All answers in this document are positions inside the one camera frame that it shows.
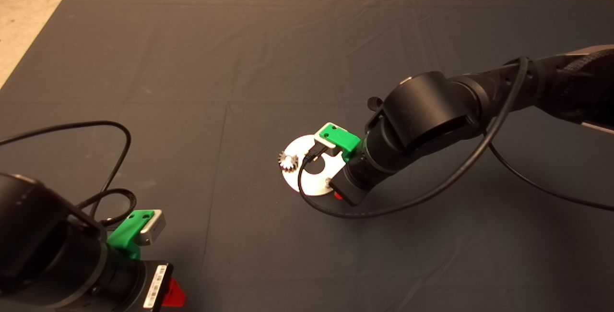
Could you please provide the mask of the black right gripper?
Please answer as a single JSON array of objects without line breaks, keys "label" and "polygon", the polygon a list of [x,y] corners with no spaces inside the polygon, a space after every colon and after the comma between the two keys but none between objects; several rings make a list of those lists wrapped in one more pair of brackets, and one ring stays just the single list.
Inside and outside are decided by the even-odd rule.
[{"label": "black right gripper", "polygon": [[337,200],[344,200],[351,206],[360,205],[374,187],[371,181],[355,176],[348,167],[336,173],[329,186]]}]

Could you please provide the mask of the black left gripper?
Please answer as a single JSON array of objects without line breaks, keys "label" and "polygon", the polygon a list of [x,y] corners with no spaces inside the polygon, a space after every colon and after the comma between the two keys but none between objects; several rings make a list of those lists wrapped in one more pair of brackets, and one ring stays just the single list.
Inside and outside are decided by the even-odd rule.
[{"label": "black left gripper", "polygon": [[164,260],[138,260],[138,279],[127,302],[129,311],[159,311],[163,307],[180,308],[186,293],[174,277],[174,266]]}]

